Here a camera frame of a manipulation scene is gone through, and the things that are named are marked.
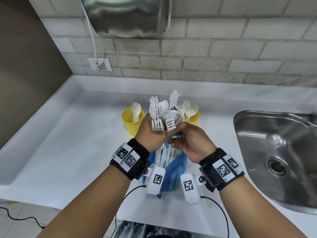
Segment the black cable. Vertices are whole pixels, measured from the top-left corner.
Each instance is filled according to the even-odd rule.
[[[146,187],[146,185],[140,185],[140,186],[138,186],[138,187],[135,187],[133,190],[131,190],[131,191],[123,198],[122,202],[125,200],[125,198],[126,198],[129,194],[131,194],[131,193],[132,193],[133,191],[135,191],[136,189],[138,189],[138,188],[145,188],[145,187]],[[113,234],[115,233],[115,231],[116,231],[116,229],[117,229],[117,214],[116,214],[115,217],[114,217],[114,223],[115,223],[116,227],[114,228],[114,231],[113,231],[113,233],[112,233],[112,235],[111,235],[110,238],[112,238]]]
[[[40,225],[40,223],[37,221],[37,219],[35,218],[35,217],[28,217],[28,218],[24,218],[24,219],[16,219],[16,218],[13,218],[12,216],[10,216],[10,214],[9,214],[9,210],[7,209],[7,208],[4,208],[4,207],[0,207],[0,209],[4,209],[4,210],[6,210],[7,211],[7,214],[8,214],[8,216],[9,216],[9,218],[11,219],[11,220],[27,220],[27,219],[34,219],[35,221],[36,221],[36,223],[37,223],[37,225],[39,226],[39,227],[41,227],[42,229],[44,229],[45,228],[45,226],[41,226]]]
[[[200,196],[200,198],[202,198],[202,199],[208,199],[208,200],[213,201],[213,202],[221,209],[222,213],[224,214],[224,217],[226,218],[227,229],[228,229],[228,237],[227,237],[227,238],[229,238],[229,223],[228,223],[228,219],[227,219],[227,216],[226,216],[226,213],[224,212],[224,210],[223,210],[223,209],[221,208],[221,206],[220,206],[216,201],[214,201],[212,198],[209,198],[209,197],[207,197],[207,196]]]

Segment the yellow cup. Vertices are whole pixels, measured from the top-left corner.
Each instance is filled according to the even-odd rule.
[[[124,125],[126,129],[128,130],[129,134],[133,137],[137,134],[143,119],[144,119],[143,110],[141,110],[141,113],[139,115],[139,121],[136,123],[133,123],[133,113],[131,111],[131,107],[127,108],[122,113],[122,120],[124,122]]]
[[[191,116],[191,118],[189,119],[189,123],[193,125],[197,125],[199,117],[200,117],[200,114],[199,112],[197,112],[197,114],[195,114],[194,116]]]

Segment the person's left hand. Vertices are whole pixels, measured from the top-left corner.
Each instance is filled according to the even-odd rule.
[[[151,116],[147,114],[140,125],[137,135],[134,137],[137,142],[143,145],[150,153],[158,150],[170,136],[181,132],[184,126],[184,123],[180,123],[170,132],[152,131],[151,120]]]

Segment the qr code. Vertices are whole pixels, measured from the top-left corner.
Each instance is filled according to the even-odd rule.
[[[161,175],[155,175],[154,180],[153,180],[153,183],[160,185],[161,182],[162,182],[162,179],[163,179],[163,176],[161,176]]]
[[[124,148],[121,148],[119,152],[117,152],[117,156],[123,159],[129,152]]]
[[[137,160],[133,158],[132,155],[129,155],[124,162],[131,168]]]
[[[191,180],[185,181],[183,183],[184,183],[185,191],[194,189],[194,186]]]
[[[233,168],[237,168],[239,166],[233,158],[228,159],[228,162]]]
[[[222,177],[224,177],[230,173],[230,170],[228,170],[227,166],[225,166],[224,164],[222,166],[218,167],[217,171],[220,173],[220,175]]]

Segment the hand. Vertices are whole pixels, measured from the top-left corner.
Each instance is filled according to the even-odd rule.
[[[182,131],[182,125],[184,123],[180,123],[177,127],[170,132],[167,131],[152,131],[152,118],[149,114],[147,114],[138,130],[137,135],[134,137],[137,142],[143,145],[150,153],[158,150],[162,144],[168,139],[170,136],[177,134]]]
[[[189,123],[181,124],[183,124],[182,133],[186,138],[169,139],[168,143],[173,148],[183,151],[196,164],[216,151],[217,147],[204,130]]]

